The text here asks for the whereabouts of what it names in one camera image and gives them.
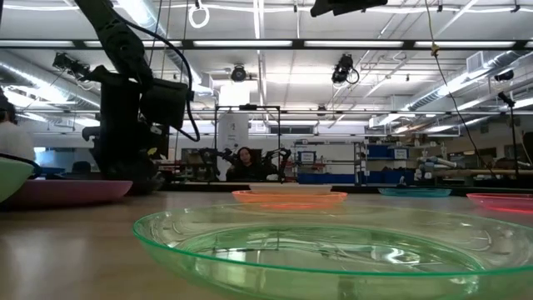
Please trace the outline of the pink bowl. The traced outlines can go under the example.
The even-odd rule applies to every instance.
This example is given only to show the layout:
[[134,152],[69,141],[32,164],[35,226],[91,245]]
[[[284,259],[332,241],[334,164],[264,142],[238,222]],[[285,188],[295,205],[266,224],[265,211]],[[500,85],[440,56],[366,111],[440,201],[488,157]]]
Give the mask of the pink bowl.
[[533,194],[468,193],[474,204],[493,211],[533,214]]

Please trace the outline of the black ceiling rig device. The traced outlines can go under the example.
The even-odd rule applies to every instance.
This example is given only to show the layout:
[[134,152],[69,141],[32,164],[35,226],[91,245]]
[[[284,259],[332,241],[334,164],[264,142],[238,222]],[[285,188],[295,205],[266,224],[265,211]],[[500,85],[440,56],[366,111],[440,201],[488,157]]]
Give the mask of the black ceiling rig device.
[[86,77],[90,73],[90,66],[72,57],[64,52],[57,52],[52,62],[52,66],[57,70],[65,72],[76,79]]

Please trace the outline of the black overhead beam with lights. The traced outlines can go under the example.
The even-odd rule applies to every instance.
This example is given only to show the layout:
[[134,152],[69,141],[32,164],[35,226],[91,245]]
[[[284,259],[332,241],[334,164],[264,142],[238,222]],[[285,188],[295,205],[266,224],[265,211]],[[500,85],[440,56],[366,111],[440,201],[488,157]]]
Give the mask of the black overhead beam with lights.
[[[204,50],[204,49],[255,49],[255,50],[399,50],[421,51],[430,50],[436,45],[444,51],[533,51],[533,40],[344,40],[344,39],[184,39],[170,40],[168,42],[144,40],[143,46],[147,49],[163,49],[173,46],[178,49]],[[0,39],[0,48],[5,49],[77,49],[101,50],[102,44],[98,40],[26,40],[26,39]]]

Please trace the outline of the light green bowl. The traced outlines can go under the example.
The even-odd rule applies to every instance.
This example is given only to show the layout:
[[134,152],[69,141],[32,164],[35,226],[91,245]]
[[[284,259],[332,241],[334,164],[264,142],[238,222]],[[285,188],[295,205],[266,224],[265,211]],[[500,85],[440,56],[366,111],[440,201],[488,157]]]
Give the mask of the light green bowl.
[[31,163],[0,157],[0,203],[11,197],[33,171]]

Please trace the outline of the person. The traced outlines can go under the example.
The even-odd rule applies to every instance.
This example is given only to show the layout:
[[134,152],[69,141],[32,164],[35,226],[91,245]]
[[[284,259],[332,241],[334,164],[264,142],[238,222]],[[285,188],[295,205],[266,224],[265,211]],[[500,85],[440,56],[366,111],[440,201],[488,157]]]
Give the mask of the person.
[[237,160],[227,169],[228,182],[260,182],[267,179],[264,167],[255,160],[248,147],[237,151]]
[[0,88],[0,153],[35,160],[30,134],[17,125],[16,109]]

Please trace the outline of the metal shelf with blue bins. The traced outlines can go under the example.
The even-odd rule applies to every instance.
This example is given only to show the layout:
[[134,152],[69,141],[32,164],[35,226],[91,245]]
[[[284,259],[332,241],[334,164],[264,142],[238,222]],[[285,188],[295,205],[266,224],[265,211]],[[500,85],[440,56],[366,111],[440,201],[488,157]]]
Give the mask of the metal shelf with blue bins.
[[356,142],[353,151],[355,184],[396,186],[414,182],[415,171],[409,166],[407,148],[364,141]]

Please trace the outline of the small clear orange plastic plate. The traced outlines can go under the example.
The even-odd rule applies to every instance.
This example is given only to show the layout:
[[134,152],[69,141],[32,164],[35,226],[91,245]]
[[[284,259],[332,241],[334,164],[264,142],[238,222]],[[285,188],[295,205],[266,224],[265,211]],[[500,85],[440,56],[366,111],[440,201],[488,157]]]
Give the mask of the small clear orange plastic plate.
[[330,208],[343,203],[347,194],[329,192],[327,194],[271,194],[254,193],[252,191],[235,191],[232,196],[245,204],[257,204],[262,208],[273,209],[314,209]]

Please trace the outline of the black background station frame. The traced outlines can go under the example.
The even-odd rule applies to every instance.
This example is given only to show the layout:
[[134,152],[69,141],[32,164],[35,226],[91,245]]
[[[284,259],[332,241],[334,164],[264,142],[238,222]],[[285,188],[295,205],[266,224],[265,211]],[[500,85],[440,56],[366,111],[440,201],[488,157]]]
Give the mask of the black background station frame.
[[[250,142],[250,126],[251,126],[249,112],[265,111],[266,109],[267,109],[267,107],[257,106],[257,105],[253,105],[253,104],[243,104],[243,105],[239,105],[239,106],[217,106],[216,136],[217,136],[217,123],[218,123],[218,119],[220,118],[220,116],[222,116],[224,114],[227,114],[227,113],[247,114],[248,118],[249,118],[249,140],[248,140],[248,145],[245,146],[245,147],[251,149],[252,155],[254,156],[255,160],[262,165],[262,159],[263,159],[262,152],[259,149],[251,148],[250,147],[250,143],[249,143]],[[222,160],[222,161],[225,161],[227,163],[226,170],[222,172],[224,180],[227,181],[226,180],[227,169],[237,160],[237,151],[239,149],[235,150],[235,151],[232,151],[230,149],[219,150],[217,148],[217,137],[215,139],[215,149],[220,151],[220,152],[222,152],[222,153],[224,153],[224,157],[220,157],[220,158],[218,158],[218,160]],[[266,180],[260,181],[260,182],[244,182],[244,183],[261,183],[261,182],[275,182],[275,181],[267,181],[267,179],[266,179]]]

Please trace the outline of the small clear green plastic plate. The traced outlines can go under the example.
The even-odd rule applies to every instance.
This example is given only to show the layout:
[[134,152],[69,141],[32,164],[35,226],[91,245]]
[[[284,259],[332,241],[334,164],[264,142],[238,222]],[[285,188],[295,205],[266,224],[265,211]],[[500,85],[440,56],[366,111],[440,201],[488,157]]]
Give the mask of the small clear green plastic plate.
[[153,213],[159,265],[230,300],[533,300],[533,228],[405,207],[229,204]]

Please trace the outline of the large purple plastic plate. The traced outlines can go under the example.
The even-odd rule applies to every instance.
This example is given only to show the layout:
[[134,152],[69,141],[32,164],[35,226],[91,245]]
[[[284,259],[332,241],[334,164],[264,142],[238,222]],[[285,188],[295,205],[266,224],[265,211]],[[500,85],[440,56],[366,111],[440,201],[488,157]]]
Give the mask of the large purple plastic plate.
[[25,210],[110,203],[123,198],[131,187],[131,181],[27,180],[0,208]]

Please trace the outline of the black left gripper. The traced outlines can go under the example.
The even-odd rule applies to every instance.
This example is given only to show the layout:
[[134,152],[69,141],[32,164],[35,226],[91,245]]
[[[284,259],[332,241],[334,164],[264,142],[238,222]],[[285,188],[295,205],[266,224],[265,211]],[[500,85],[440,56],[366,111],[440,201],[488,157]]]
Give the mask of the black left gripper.
[[[161,156],[156,145],[168,139],[169,127],[139,117],[141,88],[128,77],[98,66],[85,79],[101,84],[100,124],[85,127],[82,138],[102,144],[93,148],[102,179],[131,181],[128,194],[154,193],[165,181],[157,165]],[[140,150],[138,160],[127,167],[126,177],[120,159],[109,147],[149,148]]]

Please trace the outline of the white pillar cabinet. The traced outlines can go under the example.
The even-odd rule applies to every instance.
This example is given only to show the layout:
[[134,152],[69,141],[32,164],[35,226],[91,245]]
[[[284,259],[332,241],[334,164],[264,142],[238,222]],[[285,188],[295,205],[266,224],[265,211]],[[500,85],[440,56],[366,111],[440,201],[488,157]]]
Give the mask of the white pillar cabinet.
[[227,113],[218,119],[217,148],[238,150],[248,145],[249,118],[247,114]]

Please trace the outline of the small clear teal plastic plate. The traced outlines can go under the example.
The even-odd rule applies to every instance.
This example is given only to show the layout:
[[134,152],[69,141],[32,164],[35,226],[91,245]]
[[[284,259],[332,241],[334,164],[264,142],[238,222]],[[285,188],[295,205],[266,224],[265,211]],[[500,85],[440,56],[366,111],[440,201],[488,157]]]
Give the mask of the small clear teal plastic plate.
[[378,192],[385,196],[411,198],[446,198],[451,195],[451,190],[445,188],[380,187]]

